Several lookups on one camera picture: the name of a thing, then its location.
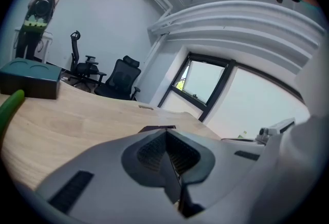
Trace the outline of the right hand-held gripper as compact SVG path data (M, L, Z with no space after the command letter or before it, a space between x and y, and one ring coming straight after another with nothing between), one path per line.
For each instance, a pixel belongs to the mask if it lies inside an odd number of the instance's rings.
M279 135L287 131L291 126L296 124L295 118L285 119L270 127L262 127L255 138L256 142L266 144L271 136Z

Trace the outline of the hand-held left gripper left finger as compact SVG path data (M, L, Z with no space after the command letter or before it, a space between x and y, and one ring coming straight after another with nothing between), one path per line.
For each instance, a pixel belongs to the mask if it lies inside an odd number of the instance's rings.
M69 221L185 223L174 205L173 165L185 142L185 132L156 129L97 144L49 174L36 193Z

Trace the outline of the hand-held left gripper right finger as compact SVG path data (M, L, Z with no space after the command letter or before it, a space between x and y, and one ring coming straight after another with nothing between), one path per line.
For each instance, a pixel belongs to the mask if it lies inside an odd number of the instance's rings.
M214 140L173 129L166 153L180 183L178 211L166 218L249 218L259 187L252 181L262 147Z

